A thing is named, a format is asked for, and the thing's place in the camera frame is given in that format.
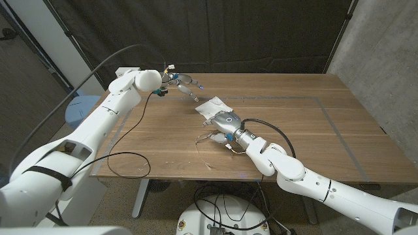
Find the black wire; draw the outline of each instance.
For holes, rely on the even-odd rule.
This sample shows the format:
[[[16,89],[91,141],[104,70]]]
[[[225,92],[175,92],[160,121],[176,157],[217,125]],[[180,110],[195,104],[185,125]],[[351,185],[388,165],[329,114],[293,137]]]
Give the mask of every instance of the black wire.
[[[244,119],[244,120],[241,122],[241,129],[242,129],[242,130],[244,130],[244,129],[245,129],[245,128],[244,128],[244,124],[245,124],[245,122],[247,122],[247,121],[253,121],[253,122],[257,122],[257,123],[264,124],[264,125],[266,125],[266,126],[268,126],[268,127],[272,128],[272,129],[274,129],[274,130],[275,130],[275,131],[277,131],[279,134],[281,134],[281,135],[283,136],[283,138],[286,140],[287,144],[289,145],[289,148],[290,148],[290,150],[292,151],[292,156],[293,156],[294,158],[296,158],[295,149],[293,149],[293,145],[292,145],[292,143],[290,142],[290,140],[288,139],[288,137],[285,135],[285,133],[283,133],[280,129],[278,129],[277,127],[273,126],[272,124],[269,124],[269,123],[268,123],[268,122],[266,122],[266,121],[262,121],[262,120],[258,120],[258,119],[249,118],[249,119]]]
[[[16,150],[16,152],[14,152],[14,155],[13,155],[13,157],[12,157],[12,159],[10,160],[10,164],[9,164],[9,167],[8,167],[8,175],[9,175],[9,177],[11,177],[12,176],[12,173],[13,173],[13,171],[14,171],[14,165],[15,165],[15,162],[16,162],[16,160],[17,160],[17,158],[18,158],[18,156],[19,156],[19,154],[22,152],[22,150],[23,150],[23,148],[26,146],[26,144],[30,141],[30,139],[33,137],[33,135],[45,124],[45,122],[48,120],[48,119],[50,119],[50,117],[53,115],[53,114],[55,114],[57,111],[58,111],[58,109],[65,103],[65,101],[67,101],[70,97],[72,97],[72,95],[78,90],[78,89],[80,89],[80,87],[83,85],[83,84],[85,84],[87,81],[88,81],[88,79],[93,75],[93,74],[95,74],[96,73],[96,71],[98,71],[108,60],[110,60],[110,59],[112,59],[113,57],[115,57],[115,56],[117,56],[118,54],[120,54],[120,53],[122,53],[122,52],[124,52],[124,51],[126,51],[126,50],[128,50],[128,49],[131,49],[131,48],[134,48],[134,47],[137,47],[137,46],[143,46],[143,47],[146,47],[146,48],[151,48],[152,50],[154,50],[154,51],[156,51],[160,56],[161,56],[161,58],[163,58],[163,61],[164,61],[164,69],[165,69],[165,67],[166,67],[166,62],[165,62],[165,58],[164,58],[164,56],[161,54],[161,53],[159,53],[155,48],[153,48],[153,47],[151,47],[151,46],[148,46],[148,45],[145,45],[145,44],[134,44],[134,45],[130,45],[130,46],[127,46],[127,47],[125,47],[125,48],[123,48],[123,49],[121,49],[121,50],[118,50],[117,52],[115,52],[115,53],[113,53],[112,55],[110,55],[109,57],[107,57],[104,61],[102,61],[97,67],[95,67],[81,82],[80,82],[80,84],[78,85],[78,86],[76,86],[30,133],[29,133],[29,135],[25,138],[25,140],[20,144],[20,146],[19,146],[19,148]]]
[[[57,210],[59,219],[64,222],[61,212],[59,211],[58,201],[55,201],[55,209]]]
[[[206,215],[200,208],[199,208],[199,206],[197,205],[197,201],[198,200],[205,200],[205,199],[198,199],[198,200],[196,200],[196,194],[197,194],[197,191],[199,190],[199,189],[197,189],[196,191],[195,191],[195,194],[193,195],[193,200],[194,200],[194,202],[195,202],[195,206],[196,206],[196,208],[206,217],[206,218],[208,218],[209,220],[211,220],[212,222],[215,222],[215,223],[217,223],[219,226],[224,226],[225,228],[229,228],[229,229],[234,229],[234,230],[239,230],[239,231],[249,231],[249,230],[252,230],[252,229],[255,229],[255,228],[257,228],[257,227],[259,227],[260,225],[262,225],[262,224],[264,224],[265,222],[267,222],[269,219],[271,219],[271,218],[273,218],[273,215],[279,210],[279,208],[280,207],[277,207],[276,208],[276,210],[269,216],[269,217],[267,217],[264,221],[261,221],[259,224],[257,224],[257,225],[254,225],[254,226],[252,226],[252,227],[249,227],[249,228],[235,228],[235,227],[231,227],[231,226],[228,226],[228,225],[224,225],[223,223],[221,223],[221,222],[217,222],[217,221],[215,221],[214,219],[212,219],[211,217],[209,217],[208,215]]]
[[[251,204],[251,202],[252,202],[253,198],[254,198],[254,197],[255,197],[255,195],[258,193],[258,191],[259,191],[259,187],[257,188],[257,190],[255,191],[255,193],[253,194],[253,196],[252,196],[252,197],[251,197],[251,199],[249,200],[248,205],[247,205],[247,208],[246,208],[246,210],[244,211],[244,213],[242,214],[242,216],[241,216],[241,219],[240,219],[240,220],[233,219],[233,218],[231,218],[231,216],[229,216],[228,211],[227,211],[227,206],[225,205],[225,195],[223,195],[223,207],[225,208],[225,212],[227,212],[227,215],[228,215],[228,217],[229,217],[229,219],[230,219],[231,221],[236,221],[236,222],[239,222],[239,221],[241,221],[241,220],[242,220],[242,218],[244,218],[244,216],[245,216],[245,214],[247,213],[247,210],[248,210],[248,208],[249,208],[249,205]]]
[[[83,170],[85,167],[87,167],[87,166],[89,166],[89,165],[91,165],[91,164],[93,164],[93,163],[95,163],[95,162],[97,162],[97,161],[99,161],[99,160],[101,160],[101,159],[105,159],[105,158],[107,158],[107,157],[111,157],[111,156],[115,156],[115,155],[119,155],[119,154],[134,154],[134,155],[138,155],[138,156],[141,156],[141,157],[143,157],[145,160],[146,160],[146,162],[148,163],[148,172],[145,174],[145,175],[143,175],[143,176],[140,176],[140,177],[135,177],[135,178],[131,178],[131,179],[140,179],[140,178],[143,178],[143,177],[145,177],[145,176],[147,176],[150,172],[151,172],[151,165],[150,165],[150,162],[149,162],[149,160],[145,157],[145,156],[143,156],[143,155],[141,155],[141,154],[139,154],[139,153],[133,153],[133,152],[119,152],[119,153],[112,153],[112,154],[109,154],[109,155],[106,155],[106,156],[103,156],[103,157],[99,157],[98,159],[96,159],[96,160],[94,160],[94,161],[91,161],[91,162],[89,162],[89,163],[87,163],[87,164],[85,164],[82,168],[80,168],[80,169],[78,169],[71,177],[70,177],[70,179],[72,179],[77,173],[79,173],[79,171],[81,171],[81,170]]]
[[[211,201],[209,201],[209,200],[206,200],[206,199],[204,199],[204,198],[202,198],[202,199],[200,199],[200,200],[205,201],[205,202],[209,202],[209,203],[211,203],[212,205],[214,205],[214,206],[215,206],[215,208],[217,209],[217,212],[219,213],[219,222],[222,224],[222,219],[221,219],[221,211],[219,210],[218,206],[216,206],[216,204],[214,204],[213,202],[211,202]]]
[[[139,123],[142,121],[142,118],[144,118],[144,114],[145,114],[145,109],[146,109],[146,105],[148,104],[148,101],[149,101],[149,99],[150,99],[150,97],[151,97],[151,95],[152,95],[152,92],[148,95],[148,98],[146,99],[146,102],[145,102],[145,106],[144,106],[144,111],[142,112],[142,117],[141,117],[141,119],[139,119],[139,121],[138,121],[138,123],[135,125],[135,126],[133,126],[128,132],[126,132],[114,145],[113,145],[113,147],[112,147],[112,149],[109,151],[109,153],[112,153],[112,150],[113,150],[113,148],[115,148],[115,146],[116,146],[116,144],[118,144],[119,143],[119,141],[123,138],[123,137],[125,137],[125,135],[127,135],[128,133],[130,133],[135,127],[137,127],[137,125],[139,125]]]
[[[259,188],[260,188],[260,192],[262,192],[262,193],[264,193],[264,196],[265,196],[265,200],[266,200],[266,210],[267,210],[267,214],[268,215],[270,215],[270,209],[271,209],[271,207],[270,207],[270,199],[268,198],[268,195],[267,195],[267,193],[261,188],[261,184],[259,185]],[[277,227],[279,227],[279,229],[280,229],[280,234],[282,234],[283,232],[284,232],[284,229],[280,226],[280,225],[277,225]]]
[[[145,106],[144,106],[144,111],[142,112],[142,117],[139,119],[139,121],[138,121],[138,123],[135,125],[135,126],[133,126],[129,131],[127,131],[114,145],[113,145],[113,147],[112,147],[112,149],[109,151],[109,153],[112,153],[112,150],[113,150],[113,148],[115,148],[115,146],[116,146],[116,144],[118,144],[119,143],[119,141],[121,141],[122,139],[123,139],[123,137],[125,137],[127,134],[129,134],[135,127],[137,127],[137,125],[139,125],[139,123],[142,121],[142,119],[144,118],[144,115],[145,115],[145,109],[146,109],[146,105],[148,104],[148,101],[149,101],[149,99],[150,99],[150,97],[151,97],[151,95],[152,95],[153,93],[151,92],[149,95],[148,95],[148,98],[146,99],[146,102],[145,102]],[[126,176],[122,176],[121,174],[119,174],[119,173],[117,173],[115,170],[113,170],[112,169],[112,167],[110,167],[110,164],[109,164],[109,158],[106,160],[107,161],[107,167],[109,167],[109,170],[111,171],[111,172],[113,172],[113,174],[115,174],[115,175],[117,175],[117,176],[119,176],[119,177],[122,177],[122,178],[125,178],[125,179],[130,179],[130,180],[134,180],[134,179],[139,179],[139,178],[143,178],[143,176],[141,176],[141,177],[126,177]]]
[[[216,206],[216,202],[217,202],[217,198],[219,198],[219,196],[220,196],[220,194],[218,193],[217,194],[217,196],[216,196],[216,199],[215,199],[215,204],[214,204],[214,220],[215,220],[215,215],[216,215],[216,208],[217,208],[217,206]],[[221,221],[221,212],[219,211],[219,221]]]
[[[50,212],[48,212],[45,217],[49,220],[51,220],[52,222],[54,222],[55,224],[59,225],[59,226],[68,226],[68,224],[66,224],[64,221],[58,219],[55,215],[52,215]]]

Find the gray wall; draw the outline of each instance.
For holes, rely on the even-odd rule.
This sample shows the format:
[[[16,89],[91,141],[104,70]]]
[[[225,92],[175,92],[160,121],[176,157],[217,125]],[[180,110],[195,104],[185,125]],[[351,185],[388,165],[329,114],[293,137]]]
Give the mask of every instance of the gray wall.
[[[327,71],[418,166],[418,1],[360,0]],[[369,192],[418,203],[414,186]],[[317,204],[323,234],[373,234]]]

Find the wooden tabletop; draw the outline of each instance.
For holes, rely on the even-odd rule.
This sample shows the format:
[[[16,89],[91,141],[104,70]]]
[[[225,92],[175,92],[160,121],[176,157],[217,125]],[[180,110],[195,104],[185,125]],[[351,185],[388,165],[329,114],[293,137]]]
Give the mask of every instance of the wooden tabletop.
[[[195,144],[196,137],[214,130],[212,126],[201,127],[205,118],[195,108],[217,96],[241,119],[261,119],[279,127],[292,142],[297,159],[318,174],[342,182],[418,183],[416,168],[335,75],[189,75],[204,87],[190,86],[199,102],[180,93],[176,86],[169,87],[165,97],[152,95],[144,119],[112,151],[145,155],[151,165],[147,178],[261,179],[246,154],[234,154],[210,140]],[[149,93],[140,94],[141,103],[120,118],[97,157],[107,154],[110,144],[139,121]],[[246,123],[246,128],[291,154],[274,130],[258,123]],[[148,171],[146,161],[134,155],[116,155],[109,163],[123,176],[142,176]],[[117,177],[106,161],[98,161],[90,175]],[[264,180],[276,181],[275,177]]]

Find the tissue paper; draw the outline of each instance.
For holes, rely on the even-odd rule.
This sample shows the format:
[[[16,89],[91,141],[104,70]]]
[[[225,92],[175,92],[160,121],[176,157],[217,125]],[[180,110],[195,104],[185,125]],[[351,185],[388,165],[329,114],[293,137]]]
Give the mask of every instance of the tissue paper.
[[[221,101],[218,97],[210,99],[208,102],[195,108],[200,114],[202,114],[206,119],[209,119],[219,111],[232,112],[232,108],[229,108],[224,102]]]

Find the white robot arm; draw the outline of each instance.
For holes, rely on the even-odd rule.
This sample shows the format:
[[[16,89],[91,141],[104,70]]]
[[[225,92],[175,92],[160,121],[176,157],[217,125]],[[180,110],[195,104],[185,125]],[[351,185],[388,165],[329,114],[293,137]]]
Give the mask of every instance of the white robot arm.
[[[33,227],[54,207],[68,200],[88,177],[97,152],[120,117],[135,107],[138,91],[162,85],[156,70],[127,70],[109,85],[109,96],[69,136],[29,154],[0,189],[0,227]]]
[[[233,112],[220,112],[204,123],[209,124],[222,132],[212,136],[212,140],[220,144],[235,141],[262,174],[272,176],[277,171],[277,184],[287,192],[322,202],[378,234],[418,228],[418,205],[373,196],[311,171],[288,156],[281,146],[271,143],[266,147],[267,141],[243,129],[240,118]]]

